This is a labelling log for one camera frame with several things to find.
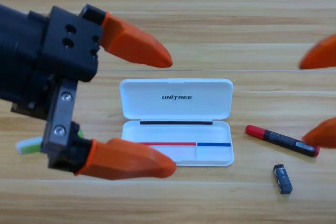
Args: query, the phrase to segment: metal bracket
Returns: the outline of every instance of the metal bracket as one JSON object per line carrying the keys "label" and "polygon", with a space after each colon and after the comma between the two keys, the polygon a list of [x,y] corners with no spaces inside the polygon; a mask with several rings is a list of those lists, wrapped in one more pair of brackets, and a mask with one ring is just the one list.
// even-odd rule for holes
{"label": "metal bracket", "polygon": [[52,95],[41,152],[57,154],[68,146],[78,81],[61,79]]}

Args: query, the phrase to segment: green object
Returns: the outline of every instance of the green object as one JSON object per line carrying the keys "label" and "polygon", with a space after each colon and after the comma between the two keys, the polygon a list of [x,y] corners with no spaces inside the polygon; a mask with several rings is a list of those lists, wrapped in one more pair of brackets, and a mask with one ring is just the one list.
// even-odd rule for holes
{"label": "green object", "polygon": [[[78,136],[81,138],[84,138],[84,135],[81,129],[78,131]],[[20,142],[17,142],[15,144],[15,147],[20,155],[40,152],[42,140],[43,140],[43,137],[41,136],[22,140]]]}

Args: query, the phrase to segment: black stripe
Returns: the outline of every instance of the black stripe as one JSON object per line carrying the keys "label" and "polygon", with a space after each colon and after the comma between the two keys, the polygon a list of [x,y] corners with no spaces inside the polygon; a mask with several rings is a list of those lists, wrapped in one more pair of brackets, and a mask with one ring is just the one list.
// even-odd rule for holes
{"label": "black stripe", "polygon": [[212,125],[211,121],[140,121],[140,124],[203,124]]}

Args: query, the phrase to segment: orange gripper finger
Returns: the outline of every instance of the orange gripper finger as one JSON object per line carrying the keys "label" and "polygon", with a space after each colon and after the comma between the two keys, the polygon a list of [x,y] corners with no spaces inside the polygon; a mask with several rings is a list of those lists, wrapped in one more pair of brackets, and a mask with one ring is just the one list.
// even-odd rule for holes
{"label": "orange gripper finger", "polygon": [[152,35],[108,12],[102,23],[100,45],[106,52],[132,63],[168,68],[173,64],[168,50]]}
{"label": "orange gripper finger", "polygon": [[300,69],[336,67],[336,34],[311,48],[300,63]]}
{"label": "orange gripper finger", "polygon": [[138,177],[166,178],[176,170],[176,163],[149,146],[113,138],[107,143],[92,140],[83,174],[105,179]]}
{"label": "orange gripper finger", "polygon": [[312,146],[336,148],[336,118],[323,121],[308,132],[302,140]]}

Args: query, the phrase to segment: unitree logo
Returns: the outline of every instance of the unitree logo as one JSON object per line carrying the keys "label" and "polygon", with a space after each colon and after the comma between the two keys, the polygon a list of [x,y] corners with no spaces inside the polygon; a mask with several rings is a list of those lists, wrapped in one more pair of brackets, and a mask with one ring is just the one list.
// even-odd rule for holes
{"label": "unitree logo", "polygon": [[163,95],[162,96],[162,99],[173,99],[173,100],[176,100],[176,99],[192,99],[192,95],[171,95],[171,96],[168,96],[168,95]]}

